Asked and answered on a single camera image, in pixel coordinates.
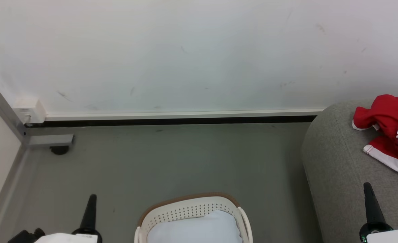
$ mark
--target fabric upholstery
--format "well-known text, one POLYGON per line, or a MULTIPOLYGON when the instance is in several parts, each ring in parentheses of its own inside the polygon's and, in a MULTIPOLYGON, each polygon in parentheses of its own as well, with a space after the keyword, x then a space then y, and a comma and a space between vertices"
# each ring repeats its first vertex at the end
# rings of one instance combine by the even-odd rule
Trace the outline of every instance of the fabric upholstery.
POLYGON ((352 129, 356 107, 372 102, 332 105, 307 131, 302 156, 324 243, 359 242, 366 223, 364 182, 373 186, 387 223, 398 229, 398 172, 363 151, 378 131, 352 129))

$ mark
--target metal frame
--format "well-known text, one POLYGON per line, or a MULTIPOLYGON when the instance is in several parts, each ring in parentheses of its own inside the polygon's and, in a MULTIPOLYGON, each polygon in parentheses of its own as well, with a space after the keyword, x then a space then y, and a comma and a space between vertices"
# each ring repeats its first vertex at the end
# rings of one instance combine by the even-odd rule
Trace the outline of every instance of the metal frame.
POLYGON ((25 195, 37 170, 39 160, 36 158, 40 157, 42 152, 38 150, 31 156, 30 148, 69 146, 73 144, 74 135, 45 135, 45 130, 39 132, 43 135, 31 135, 31 130, 36 129, 24 126, 1 93, 0 117, 22 143, 0 192, 0 242, 7 242, 14 234, 15 223, 20 215, 25 195))
POLYGON ((19 117, 15 114, 9 103, 0 93, 0 116, 4 122, 9 126, 11 131, 16 135, 19 141, 26 147, 35 146, 68 146, 73 144, 74 135, 42 135, 30 136, 28 131, 32 128, 27 128, 21 122, 19 117))

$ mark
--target wall socket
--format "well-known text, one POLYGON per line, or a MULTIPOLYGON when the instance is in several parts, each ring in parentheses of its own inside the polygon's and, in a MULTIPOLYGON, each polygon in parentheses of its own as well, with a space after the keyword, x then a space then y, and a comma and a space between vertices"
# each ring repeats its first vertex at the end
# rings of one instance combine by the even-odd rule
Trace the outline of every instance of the wall socket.
POLYGON ((24 97, 12 107, 22 123, 43 123, 46 111, 38 98, 24 97))

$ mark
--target gray metal bracket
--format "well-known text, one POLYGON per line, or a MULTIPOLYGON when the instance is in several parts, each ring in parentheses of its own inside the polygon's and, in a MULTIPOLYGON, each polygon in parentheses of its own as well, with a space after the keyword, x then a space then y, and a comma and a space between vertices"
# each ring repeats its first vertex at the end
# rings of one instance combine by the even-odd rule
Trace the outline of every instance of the gray metal bracket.
POLYGON ((30 136, 29 130, 33 128, 27 128, 23 125, 1 93, 0 116, 20 142, 26 147, 71 146, 73 144, 73 134, 30 136))

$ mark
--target black baseboard strip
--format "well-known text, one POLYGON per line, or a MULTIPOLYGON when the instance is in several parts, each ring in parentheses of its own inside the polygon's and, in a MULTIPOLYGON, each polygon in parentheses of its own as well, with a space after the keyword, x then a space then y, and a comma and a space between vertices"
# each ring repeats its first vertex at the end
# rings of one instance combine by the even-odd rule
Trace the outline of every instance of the black baseboard strip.
POLYGON ((233 124, 233 123, 311 123, 315 115, 266 116, 266 117, 221 117, 221 118, 173 118, 141 120, 60 120, 27 124, 28 128, 65 128, 97 126, 144 126, 185 124, 233 124))

